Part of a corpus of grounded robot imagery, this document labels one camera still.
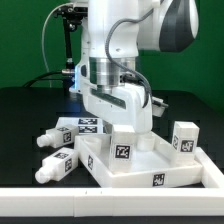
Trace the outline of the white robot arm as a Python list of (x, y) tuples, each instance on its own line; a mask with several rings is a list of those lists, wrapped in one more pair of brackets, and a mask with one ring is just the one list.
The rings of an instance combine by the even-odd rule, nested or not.
[(135, 133), (152, 129), (161, 103), (136, 70), (139, 51), (181, 52), (196, 38), (195, 0), (70, 0), (81, 18), (81, 60), (70, 88), (85, 109)]

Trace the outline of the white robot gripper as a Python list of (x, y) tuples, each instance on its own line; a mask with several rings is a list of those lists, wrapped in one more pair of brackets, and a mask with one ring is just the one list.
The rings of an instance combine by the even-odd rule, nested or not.
[(152, 129), (152, 105), (144, 104), (145, 91), (142, 86), (124, 84), (113, 87), (110, 94), (100, 93), (89, 80), (81, 81), (85, 109), (112, 125), (132, 126), (136, 133)]

